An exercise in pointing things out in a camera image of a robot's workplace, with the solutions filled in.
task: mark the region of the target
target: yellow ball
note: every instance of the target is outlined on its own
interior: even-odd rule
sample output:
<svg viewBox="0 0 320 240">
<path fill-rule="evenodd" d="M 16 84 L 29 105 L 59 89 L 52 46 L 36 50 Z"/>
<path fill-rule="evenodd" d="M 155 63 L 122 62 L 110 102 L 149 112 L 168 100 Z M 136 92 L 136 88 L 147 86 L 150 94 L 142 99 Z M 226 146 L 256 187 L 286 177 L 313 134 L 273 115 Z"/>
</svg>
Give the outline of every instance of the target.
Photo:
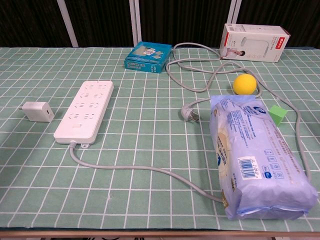
<svg viewBox="0 0 320 240">
<path fill-rule="evenodd" d="M 257 88 L 257 81 L 250 74 L 241 74 L 233 81 L 233 90 L 238 95 L 251 95 Z"/>
</svg>

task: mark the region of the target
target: green grid tablecloth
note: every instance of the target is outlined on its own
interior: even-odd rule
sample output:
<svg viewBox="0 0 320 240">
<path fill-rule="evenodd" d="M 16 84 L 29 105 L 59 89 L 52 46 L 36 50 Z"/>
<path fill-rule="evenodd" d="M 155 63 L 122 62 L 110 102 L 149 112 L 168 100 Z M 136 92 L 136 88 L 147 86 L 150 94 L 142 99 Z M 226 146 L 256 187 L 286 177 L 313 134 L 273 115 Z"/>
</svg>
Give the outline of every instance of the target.
<svg viewBox="0 0 320 240">
<path fill-rule="evenodd" d="M 96 170 L 78 166 L 67 145 L 54 141 L 60 120 L 84 81 L 111 80 L 114 91 L 96 142 L 77 149 L 100 165 L 166 168 L 219 195 L 210 104 L 199 104 L 201 121 L 184 122 L 184 103 L 233 94 L 237 73 L 217 76 L 207 92 L 182 89 L 168 75 L 124 69 L 130 48 L 0 48 L 0 227 L 91 229 L 221 229 L 320 231 L 320 201 L 297 220 L 228 220 L 222 204 L 200 196 L 167 175 L 142 170 Z M 206 58 L 204 49 L 178 50 L 180 58 Z M 221 61 L 192 65 L 211 70 Z M 278 63 L 243 61 L 302 114 L 301 135 L 320 191 L 320 50 L 285 50 Z M 209 74 L 172 66 L 177 78 L 202 88 Z M 268 108 L 278 104 L 263 91 Z M 18 106 L 49 102 L 54 120 L 30 122 Z M 300 159 L 291 109 L 279 126 Z"/>
</svg>

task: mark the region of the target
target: blue box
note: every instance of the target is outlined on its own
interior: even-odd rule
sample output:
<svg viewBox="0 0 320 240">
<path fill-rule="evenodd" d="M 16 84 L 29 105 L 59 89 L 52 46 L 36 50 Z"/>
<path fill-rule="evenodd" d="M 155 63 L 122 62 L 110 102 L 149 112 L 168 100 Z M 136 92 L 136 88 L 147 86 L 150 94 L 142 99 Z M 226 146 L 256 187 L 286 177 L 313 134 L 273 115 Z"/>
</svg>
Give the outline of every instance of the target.
<svg viewBox="0 0 320 240">
<path fill-rule="evenodd" d="M 124 60 L 126 69 L 161 73 L 171 53 L 171 45 L 139 42 Z"/>
</svg>

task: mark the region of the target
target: power outlet socket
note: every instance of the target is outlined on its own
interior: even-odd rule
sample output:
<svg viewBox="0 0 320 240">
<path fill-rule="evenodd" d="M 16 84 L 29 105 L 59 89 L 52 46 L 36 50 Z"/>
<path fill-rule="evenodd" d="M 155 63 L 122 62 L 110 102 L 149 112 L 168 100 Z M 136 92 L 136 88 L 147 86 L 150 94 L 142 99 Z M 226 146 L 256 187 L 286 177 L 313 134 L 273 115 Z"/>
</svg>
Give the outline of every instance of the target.
<svg viewBox="0 0 320 240">
<path fill-rule="evenodd" d="M 57 143 L 94 143 L 113 89 L 112 81 L 85 81 L 53 135 Z"/>
</svg>

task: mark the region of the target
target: plastic-wrapped package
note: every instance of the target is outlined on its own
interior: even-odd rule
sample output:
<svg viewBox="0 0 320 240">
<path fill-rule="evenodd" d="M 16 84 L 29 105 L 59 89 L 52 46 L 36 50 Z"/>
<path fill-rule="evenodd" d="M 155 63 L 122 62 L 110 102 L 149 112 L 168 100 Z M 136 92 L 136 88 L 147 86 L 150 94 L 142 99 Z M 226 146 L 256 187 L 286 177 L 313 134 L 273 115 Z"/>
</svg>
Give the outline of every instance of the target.
<svg viewBox="0 0 320 240">
<path fill-rule="evenodd" d="M 210 133 L 229 219 L 296 219 L 318 193 L 261 100 L 211 97 Z"/>
</svg>

